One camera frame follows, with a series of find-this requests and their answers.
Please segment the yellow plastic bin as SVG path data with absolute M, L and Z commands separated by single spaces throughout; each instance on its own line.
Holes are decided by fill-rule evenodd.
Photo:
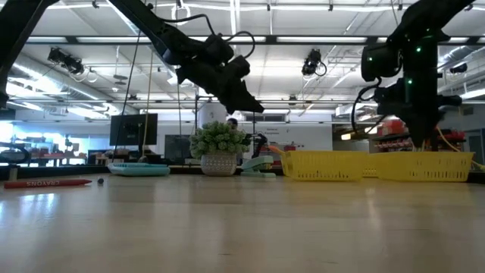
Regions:
M 366 152 L 296 150 L 280 153 L 283 173 L 300 181 L 354 181 L 363 178 Z
M 384 180 L 465 182 L 473 152 L 383 152 L 372 154 L 377 175 Z
M 362 176 L 366 178 L 376 178 L 378 177 L 377 172 L 377 154 L 369 153 L 366 155 L 363 161 L 363 172 Z

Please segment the black panel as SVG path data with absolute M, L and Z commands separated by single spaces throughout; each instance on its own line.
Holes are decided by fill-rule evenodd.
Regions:
M 166 135 L 164 158 L 174 165 L 184 165 L 191 158 L 189 135 Z

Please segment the white column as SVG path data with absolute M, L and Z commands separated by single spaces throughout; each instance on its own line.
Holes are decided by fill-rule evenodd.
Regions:
M 220 104 L 215 102 L 207 102 L 198 108 L 197 120 L 198 126 L 202 127 L 204 124 L 218 121 L 226 122 L 227 110 Z

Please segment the black tool cart red bins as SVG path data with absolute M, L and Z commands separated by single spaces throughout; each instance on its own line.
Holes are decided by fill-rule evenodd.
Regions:
M 466 142 L 465 133 L 463 131 L 456 129 L 441 129 L 439 133 L 441 136 L 439 150 L 432 150 L 430 141 L 427 141 L 421 148 L 415 148 L 405 124 L 400 120 L 390 120 L 384 121 L 384 123 L 377 128 L 377 136 L 372 139 L 372 143 L 378 152 L 456 152 L 457 150 L 463 150 L 463 144 Z

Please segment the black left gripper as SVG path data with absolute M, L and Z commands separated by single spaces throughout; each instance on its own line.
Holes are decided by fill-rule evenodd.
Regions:
M 260 102 L 247 90 L 246 82 L 231 70 L 218 70 L 211 65 L 192 61 L 177 68 L 177 80 L 179 84 L 189 80 L 207 94 L 217 97 L 230 115 L 235 111 L 264 111 Z

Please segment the green artificial potted plant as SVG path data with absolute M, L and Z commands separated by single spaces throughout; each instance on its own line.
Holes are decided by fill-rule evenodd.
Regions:
M 208 176 L 232 176 L 238 156 L 249 151 L 246 134 L 219 121 L 204 124 L 189 141 L 192 157 L 200 160 L 202 172 Z

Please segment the teal shallow tray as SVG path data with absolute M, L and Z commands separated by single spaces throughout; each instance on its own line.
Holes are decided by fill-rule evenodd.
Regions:
M 112 174 L 127 177 L 167 176 L 171 172 L 167 165 L 148 163 L 110 163 L 108 169 Z

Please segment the silver ceiling air duct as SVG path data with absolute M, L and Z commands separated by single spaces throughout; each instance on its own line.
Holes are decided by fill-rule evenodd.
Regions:
M 123 91 L 119 86 L 91 67 L 82 68 L 75 74 L 61 62 L 42 63 L 22 53 L 8 72 L 7 93 L 18 105 L 35 105 L 52 113 L 59 110 L 61 115 L 70 112 L 88 119 L 107 119 L 139 113 L 115 98 Z

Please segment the black monitor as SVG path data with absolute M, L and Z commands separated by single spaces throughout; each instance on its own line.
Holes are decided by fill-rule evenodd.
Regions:
M 158 115 L 115 115 L 110 123 L 110 146 L 155 145 Z

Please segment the white wall board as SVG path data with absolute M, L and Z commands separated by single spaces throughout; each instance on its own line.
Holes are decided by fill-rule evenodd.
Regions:
M 240 130 L 265 135 L 270 143 L 293 144 L 299 150 L 333 150 L 333 130 L 330 124 L 319 123 L 256 123 L 241 124 Z

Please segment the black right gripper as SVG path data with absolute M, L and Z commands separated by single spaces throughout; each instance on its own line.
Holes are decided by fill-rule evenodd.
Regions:
M 374 91 L 377 113 L 395 115 L 402 120 L 412 118 L 441 119 L 443 106 L 460 106 L 457 96 L 443 96 L 437 93 L 437 46 L 439 38 L 425 36 L 409 41 L 400 50 L 400 77 L 389 87 Z M 437 123 L 427 120 L 411 121 L 408 132 L 415 148 L 421 148 L 427 141 L 432 150 L 439 150 L 441 136 Z

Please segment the mint green stapler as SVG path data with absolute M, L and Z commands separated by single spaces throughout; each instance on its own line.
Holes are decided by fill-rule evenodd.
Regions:
M 271 170 L 274 159 L 270 155 L 258 156 L 244 162 L 241 166 L 241 176 L 244 177 L 263 177 L 274 178 L 276 174 L 273 172 L 262 172 L 262 170 Z

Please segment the red crayon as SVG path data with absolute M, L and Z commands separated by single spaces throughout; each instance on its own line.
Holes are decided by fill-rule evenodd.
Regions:
M 37 187 L 74 187 L 90 184 L 91 180 L 69 179 L 69 180 L 29 180 L 15 181 L 4 184 L 5 189 L 37 188 Z

